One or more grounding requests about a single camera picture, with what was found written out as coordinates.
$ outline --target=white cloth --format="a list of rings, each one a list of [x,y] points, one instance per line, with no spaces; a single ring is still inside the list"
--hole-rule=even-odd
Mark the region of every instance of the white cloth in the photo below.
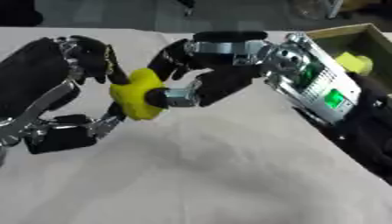
[[[95,29],[0,32],[4,57],[39,37],[98,38],[114,46],[128,71],[145,67],[173,40],[191,36]],[[269,39],[281,41],[283,35],[271,32]],[[82,97],[55,114],[100,116],[110,103],[108,86],[90,81]],[[20,144],[0,169],[4,224],[391,221],[392,188],[260,81],[210,108],[174,108],[153,122],[127,121],[93,147],[33,156]]]

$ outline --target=yellow object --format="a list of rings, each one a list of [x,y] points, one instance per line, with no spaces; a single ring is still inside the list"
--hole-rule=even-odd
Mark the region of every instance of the yellow object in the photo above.
[[[154,88],[163,88],[164,83],[149,68],[138,69],[129,76],[130,84],[110,86],[110,95],[122,106],[122,111],[134,120],[151,120],[163,109],[146,103],[144,96]]]
[[[336,61],[346,70],[363,76],[369,75],[373,70],[373,61],[366,56],[355,57],[349,52],[344,52]]]

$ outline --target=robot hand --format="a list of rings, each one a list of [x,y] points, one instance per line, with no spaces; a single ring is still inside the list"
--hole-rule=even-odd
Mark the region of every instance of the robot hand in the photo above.
[[[260,77],[256,53],[266,38],[263,31],[249,31],[202,32],[191,40],[181,39],[160,51],[148,68],[133,73],[131,84],[112,85],[111,94],[134,120],[152,119],[169,107],[209,106]],[[206,68],[210,71],[185,88],[164,86],[171,77],[179,80],[192,70]]]
[[[74,100],[80,92],[76,82],[88,77],[100,83],[105,77],[117,84],[128,82],[111,46],[85,37],[42,38],[1,62],[0,150],[21,139],[33,154],[95,144],[123,119],[115,104],[98,120],[85,115],[40,118]]]

